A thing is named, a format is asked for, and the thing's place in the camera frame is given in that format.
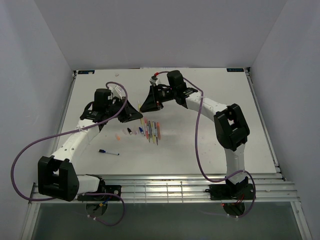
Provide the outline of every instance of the cable tie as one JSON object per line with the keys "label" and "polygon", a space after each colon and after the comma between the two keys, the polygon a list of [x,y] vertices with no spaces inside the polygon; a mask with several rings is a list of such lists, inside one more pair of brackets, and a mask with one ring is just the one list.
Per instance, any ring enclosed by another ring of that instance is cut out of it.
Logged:
{"label": "cable tie", "polygon": [[80,127],[80,125],[79,125],[79,124],[78,124],[78,126],[77,126],[77,127],[78,127],[78,131],[79,131],[79,132],[82,132],[82,131],[83,131],[83,130],[81,129],[81,127]]}

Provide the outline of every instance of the colored marker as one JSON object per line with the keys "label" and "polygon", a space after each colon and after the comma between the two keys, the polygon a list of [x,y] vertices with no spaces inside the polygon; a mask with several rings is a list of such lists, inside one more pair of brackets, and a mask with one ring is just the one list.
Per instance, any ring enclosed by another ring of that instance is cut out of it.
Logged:
{"label": "colored marker", "polygon": [[144,129],[145,129],[146,139],[148,139],[149,128],[147,126],[147,118],[146,117],[144,118]]}
{"label": "colored marker", "polygon": [[156,123],[156,131],[158,133],[158,138],[159,140],[161,140],[161,134],[160,134],[160,125],[159,125],[159,122]]}
{"label": "colored marker", "polygon": [[149,126],[149,143],[150,143],[150,138],[152,138],[152,127],[151,127],[150,121],[148,123],[148,126]]}
{"label": "colored marker", "polygon": [[156,123],[154,123],[154,130],[155,130],[156,144],[158,145],[158,127],[156,126]]}
{"label": "colored marker", "polygon": [[153,144],[155,144],[155,142],[156,142],[156,131],[155,131],[154,121],[151,122],[151,127],[152,127],[152,141],[153,141]]}

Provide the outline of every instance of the yellow marker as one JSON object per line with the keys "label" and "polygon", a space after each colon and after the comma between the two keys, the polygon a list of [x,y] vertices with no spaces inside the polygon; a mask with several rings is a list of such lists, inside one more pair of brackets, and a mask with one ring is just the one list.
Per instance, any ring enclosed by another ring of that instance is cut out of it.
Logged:
{"label": "yellow marker", "polygon": [[151,128],[152,128],[152,141],[153,141],[153,144],[155,144],[156,137],[155,137],[155,126],[153,121],[151,122]]}

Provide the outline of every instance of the white table surface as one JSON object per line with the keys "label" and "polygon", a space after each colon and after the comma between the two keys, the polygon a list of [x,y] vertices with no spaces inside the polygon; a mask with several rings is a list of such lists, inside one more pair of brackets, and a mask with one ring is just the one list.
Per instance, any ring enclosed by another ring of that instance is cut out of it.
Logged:
{"label": "white table surface", "polygon": [[[161,69],[96,70],[94,74],[78,74],[68,105],[62,131],[75,129],[85,106],[94,100],[95,90],[114,81],[124,85],[129,102],[138,109],[149,92],[149,79]],[[188,80],[204,90],[212,100],[240,105],[250,135],[245,146],[245,168],[251,173],[275,173],[275,166],[244,72],[227,72],[225,68],[180,68]],[[160,76],[168,84],[166,74]],[[140,126],[140,120],[120,123],[111,120],[92,140],[79,159],[72,160],[77,174],[97,175],[189,175],[200,174],[195,154],[195,124],[197,112],[178,105],[174,100],[164,108],[143,115],[159,122],[159,145],[149,143],[140,133],[125,135],[122,129]],[[67,136],[59,139],[61,146]],[[227,171],[223,147],[216,138],[215,126],[204,116],[200,118],[198,148],[202,167],[207,174]],[[99,153],[99,149],[120,153],[119,156]]]}

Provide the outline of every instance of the black mount bracket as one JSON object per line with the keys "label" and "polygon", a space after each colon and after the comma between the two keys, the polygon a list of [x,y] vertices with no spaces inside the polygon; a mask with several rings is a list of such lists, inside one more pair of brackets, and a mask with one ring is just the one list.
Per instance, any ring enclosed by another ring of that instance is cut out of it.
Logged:
{"label": "black mount bracket", "polygon": [[251,183],[248,183],[238,192],[234,192],[227,184],[211,184],[205,192],[210,193],[210,200],[237,200],[242,195],[243,200],[254,199],[254,186]]}
{"label": "black mount bracket", "polygon": [[75,199],[79,190],[79,180],[69,159],[54,159],[43,156],[38,162],[38,191],[68,202]]}
{"label": "black mount bracket", "polygon": [[248,124],[240,106],[235,103],[214,115],[214,126],[216,138],[225,149],[235,151],[248,141]]}
{"label": "black mount bracket", "polygon": [[[105,181],[96,175],[91,175],[94,177],[97,177],[100,179],[99,187],[96,192],[91,192],[92,194],[97,194],[97,193],[106,193],[106,194],[116,194],[119,197],[121,197],[121,185],[106,185]],[[103,202],[105,200],[109,199],[108,201],[119,201],[119,198],[117,197],[112,197],[108,195],[98,195],[98,196],[90,196],[90,195],[79,195],[77,200],[78,201],[98,201],[98,202]]]}

